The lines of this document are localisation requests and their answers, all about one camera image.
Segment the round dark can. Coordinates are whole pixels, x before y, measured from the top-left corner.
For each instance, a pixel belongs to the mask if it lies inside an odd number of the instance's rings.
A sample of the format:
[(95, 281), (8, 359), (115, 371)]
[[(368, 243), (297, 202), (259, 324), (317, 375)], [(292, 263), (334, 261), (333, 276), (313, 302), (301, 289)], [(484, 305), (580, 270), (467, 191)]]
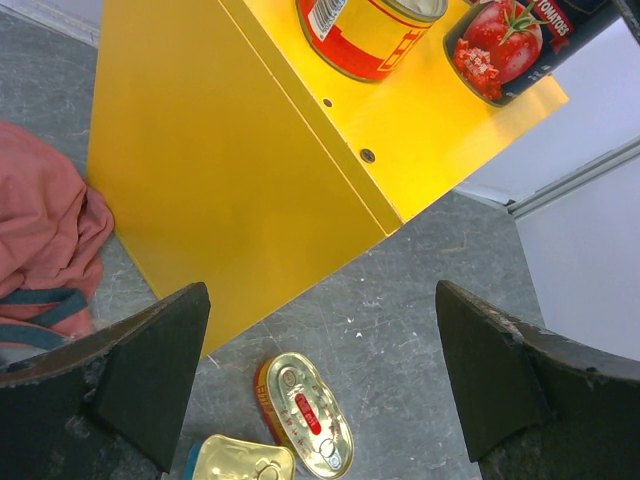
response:
[(473, 1), (446, 34), (444, 50), (474, 94), (502, 107), (619, 17), (606, 0)]

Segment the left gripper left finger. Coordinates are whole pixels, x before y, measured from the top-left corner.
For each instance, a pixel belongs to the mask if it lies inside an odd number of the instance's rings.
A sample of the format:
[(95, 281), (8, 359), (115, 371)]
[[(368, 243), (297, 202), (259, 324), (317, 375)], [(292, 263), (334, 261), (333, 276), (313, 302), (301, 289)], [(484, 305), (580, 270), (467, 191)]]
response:
[(4, 479), (170, 472), (210, 313), (192, 283), (87, 337), (1, 368)]

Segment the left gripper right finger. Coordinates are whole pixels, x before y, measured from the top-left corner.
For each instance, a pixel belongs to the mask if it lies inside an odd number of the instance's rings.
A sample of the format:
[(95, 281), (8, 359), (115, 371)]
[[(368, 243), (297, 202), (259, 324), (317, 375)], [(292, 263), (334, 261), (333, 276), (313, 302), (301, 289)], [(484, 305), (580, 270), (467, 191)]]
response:
[(436, 287), (444, 359), (484, 479), (636, 479), (639, 363)]

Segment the oval gold fish tin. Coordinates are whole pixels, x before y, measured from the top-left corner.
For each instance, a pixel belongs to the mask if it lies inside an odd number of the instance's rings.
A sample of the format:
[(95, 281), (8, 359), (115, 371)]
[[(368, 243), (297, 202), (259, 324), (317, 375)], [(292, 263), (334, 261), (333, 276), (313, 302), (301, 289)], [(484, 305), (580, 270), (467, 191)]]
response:
[(298, 0), (296, 12), (312, 49), (342, 74), (386, 79), (446, 12), (446, 0)]

